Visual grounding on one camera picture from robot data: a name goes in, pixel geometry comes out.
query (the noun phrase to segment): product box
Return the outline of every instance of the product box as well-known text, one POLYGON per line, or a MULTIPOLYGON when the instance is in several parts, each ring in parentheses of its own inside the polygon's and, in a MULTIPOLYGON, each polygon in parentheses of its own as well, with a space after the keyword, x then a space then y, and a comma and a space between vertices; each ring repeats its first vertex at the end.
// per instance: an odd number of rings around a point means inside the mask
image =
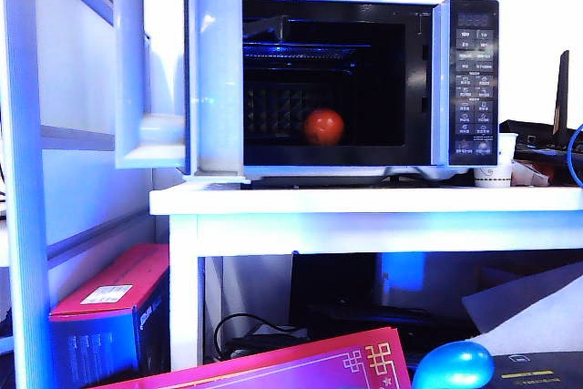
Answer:
POLYGON ((49 315, 56 387, 169 371, 169 247, 135 245, 49 315))
POLYGON ((583 382, 583 351, 495 355, 488 389, 573 389, 583 382))
POLYGON ((399 336, 379 328, 102 389, 411 389, 399 336))

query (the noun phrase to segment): white sticker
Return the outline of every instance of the white sticker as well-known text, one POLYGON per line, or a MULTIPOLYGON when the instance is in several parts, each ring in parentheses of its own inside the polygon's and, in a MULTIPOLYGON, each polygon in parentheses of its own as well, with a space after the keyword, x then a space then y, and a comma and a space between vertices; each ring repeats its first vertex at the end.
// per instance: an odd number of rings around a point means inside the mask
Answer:
POLYGON ((83 300, 82 304, 98 304, 108 302, 118 302, 131 289, 131 284, 121 284, 119 286, 101 286, 83 300))

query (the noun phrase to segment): open microwave door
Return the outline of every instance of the open microwave door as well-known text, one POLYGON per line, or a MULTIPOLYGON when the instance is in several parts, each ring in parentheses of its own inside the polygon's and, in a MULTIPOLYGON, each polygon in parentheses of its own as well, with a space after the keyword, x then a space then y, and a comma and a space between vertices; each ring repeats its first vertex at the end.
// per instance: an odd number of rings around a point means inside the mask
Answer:
POLYGON ((116 164, 244 182, 241 0, 184 2, 185 116, 148 111, 144 0, 114 0, 116 164))

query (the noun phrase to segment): control button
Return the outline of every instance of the control button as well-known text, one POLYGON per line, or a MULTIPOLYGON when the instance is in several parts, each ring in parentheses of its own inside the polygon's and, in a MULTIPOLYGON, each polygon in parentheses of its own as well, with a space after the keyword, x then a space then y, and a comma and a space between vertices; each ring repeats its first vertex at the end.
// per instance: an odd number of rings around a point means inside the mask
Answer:
POLYGON ((475 49, 476 41, 474 38, 457 38, 455 40, 456 49, 475 49))
POLYGON ((455 63, 456 72, 469 72, 470 70, 476 70, 475 64, 472 61, 457 61, 455 63))
POLYGON ((474 127, 470 123, 456 123, 455 124, 456 134, 474 134, 474 127))
POLYGON ((468 52, 459 51, 459 52, 456 52, 455 53, 455 59, 458 62, 463 62, 463 61, 466 61, 468 59, 476 59, 476 53, 475 52, 469 52, 469 51, 468 52))
POLYGON ((476 87, 476 92, 478 97, 491 99, 494 89, 492 87, 476 87))
POLYGON ((493 72, 494 64, 488 61, 476 61, 473 65, 473 68, 480 72, 493 72))
POLYGON ((471 123, 474 120, 474 113, 471 111, 456 111, 455 112, 455 123, 465 124, 471 123))
POLYGON ((456 29, 455 38, 476 38, 474 29, 456 29))
POLYGON ((476 125, 476 134, 492 134, 492 127, 490 125, 476 125))
POLYGON ((492 155, 492 140, 480 140, 476 142, 477 155, 492 155))
POLYGON ((469 75, 455 75, 455 84, 459 87, 472 86, 474 83, 474 78, 469 75))
POLYGON ((474 58, 478 61, 492 61, 494 54, 491 52, 475 52, 474 58))
POLYGON ((478 29, 476 31, 476 38, 478 40, 493 40, 494 33, 492 29, 478 29))
MULTIPOLYGON (((492 113, 478 111, 476 113, 476 121, 477 121, 477 123, 491 123, 492 122, 492 113)), ((488 134, 488 133, 487 132, 478 132, 477 134, 488 134)))
POLYGON ((454 145, 454 151, 460 155, 474 154, 474 142, 471 140, 457 140, 454 145))
POLYGON ((481 87, 492 87, 494 84, 494 77, 492 75, 480 75, 476 78, 476 85, 481 87))
POLYGON ((476 111, 480 113, 492 112, 492 101, 491 100, 482 100, 480 102, 475 103, 476 111))
POLYGON ((474 104, 467 102, 467 101, 461 101, 458 102, 457 105, 455 105, 455 112, 467 112, 467 111, 472 111, 474 109, 474 104))
POLYGON ((455 97, 476 97, 476 91, 471 87, 456 87, 455 97))
POLYGON ((494 53, 494 40, 492 38, 485 38, 483 40, 476 40, 476 49, 484 50, 490 53, 494 53))

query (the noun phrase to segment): red box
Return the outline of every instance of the red box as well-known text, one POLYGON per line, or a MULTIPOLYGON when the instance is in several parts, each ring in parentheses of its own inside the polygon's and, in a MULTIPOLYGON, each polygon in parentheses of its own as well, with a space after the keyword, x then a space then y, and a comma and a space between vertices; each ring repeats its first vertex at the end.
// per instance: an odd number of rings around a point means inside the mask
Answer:
POLYGON ((410 389, 411 383, 397 331, 379 328, 112 384, 102 389, 210 389, 218 386, 233 389, 410 389))
POLYGON ((169 246, 135 245, 49 315, 56 385, 169 371, 169 246))

